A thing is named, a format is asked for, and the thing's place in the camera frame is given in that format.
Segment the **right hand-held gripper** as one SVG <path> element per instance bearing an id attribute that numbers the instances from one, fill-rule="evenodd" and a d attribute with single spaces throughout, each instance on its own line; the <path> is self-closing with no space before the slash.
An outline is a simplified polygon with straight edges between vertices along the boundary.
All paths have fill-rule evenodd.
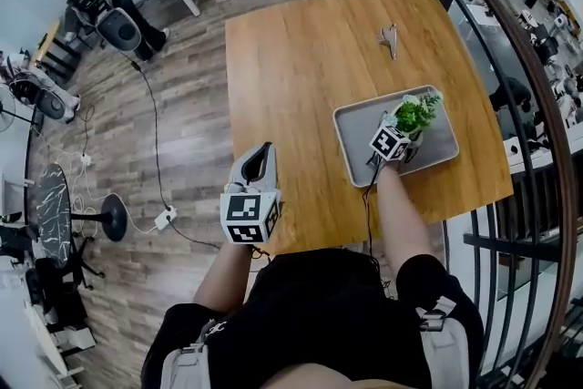
<path id="1" fill-rule="evenodd" d="M 396 127 L 381 124 L 369 142 L 373 154 L 367 160 L 366 166 L 379 169 L 388 162 L 409 163 L 421 147 L 423 138 L 422 130 L 403 133 Z"/>

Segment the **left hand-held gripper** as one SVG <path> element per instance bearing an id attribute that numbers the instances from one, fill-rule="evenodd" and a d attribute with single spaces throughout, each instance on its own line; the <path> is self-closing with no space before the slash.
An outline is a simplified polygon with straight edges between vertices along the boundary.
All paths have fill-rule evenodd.
<path id="1" fill-rule="evenodd" d="M 234 161 L 220 194 L 220 225 L 234 244 L 267 243 L 281 217 L 275 147 L 252 148 Z"/>

